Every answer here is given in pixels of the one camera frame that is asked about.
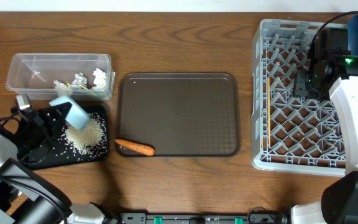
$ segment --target carrot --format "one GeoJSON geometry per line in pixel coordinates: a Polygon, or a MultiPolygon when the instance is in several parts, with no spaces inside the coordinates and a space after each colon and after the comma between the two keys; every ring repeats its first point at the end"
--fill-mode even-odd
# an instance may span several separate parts
{"type": "Polygon", "coordinates": [[[138,144],[138,143],[122,140],[122,139],[116,139],[115,142],[120,146],[124,146],[127,149],[133,150],[135,152],[139,152],[146,156],[152,156],[152,155],[154,155],[154,152],[155,152],[155,149],[153,149],[150,146],[145,146],[143,144],[138,144]]]}

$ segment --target white plastic crate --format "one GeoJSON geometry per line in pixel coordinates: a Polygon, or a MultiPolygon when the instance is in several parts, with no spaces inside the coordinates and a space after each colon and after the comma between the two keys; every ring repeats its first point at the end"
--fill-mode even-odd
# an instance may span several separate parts
{"type": "Polygon", "coordinates": [[[292,96],[295,74],[307,70],[309,44],[321,25],[264,19],[252,39],[251,163],[256,169],[344,176],[345,152],[332,102],[292,96]]]}

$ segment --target transparent box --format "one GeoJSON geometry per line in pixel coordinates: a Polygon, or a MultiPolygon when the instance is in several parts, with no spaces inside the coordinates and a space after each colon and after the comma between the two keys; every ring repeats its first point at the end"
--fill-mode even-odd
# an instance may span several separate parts
{"type": "Polygon", "coordinates": [[[54,100],[67,94],[73,100],[110,100],[114,75],[111,57],[107,54],[15,54],[7,76],[6,88],[25,93],[31,100],[54,100]],[[106,72],[106,86],[100,90],[59,90],[54,80],[71,83],[76,73],[83,73],[92,87],[93,72],[106,72]]]}

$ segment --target white wall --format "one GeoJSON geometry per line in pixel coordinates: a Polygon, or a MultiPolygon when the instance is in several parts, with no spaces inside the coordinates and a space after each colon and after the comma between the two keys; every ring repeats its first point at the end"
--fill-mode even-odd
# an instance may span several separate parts
{"type": "Polygon", "coordinates": [[[346,12],[358,0],[0,0],[0,11],[346,12]]]}

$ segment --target brown rectangular tray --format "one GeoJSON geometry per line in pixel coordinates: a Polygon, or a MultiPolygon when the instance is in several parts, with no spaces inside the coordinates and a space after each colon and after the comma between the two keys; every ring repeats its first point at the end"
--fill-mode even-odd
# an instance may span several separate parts
{"type": "Polygon", "coordinates": [[[154,156],[233,156],[241,148],[237,81],[227,73],[129,74],[120,83],[116,133],[153,146],[154,156]]]}

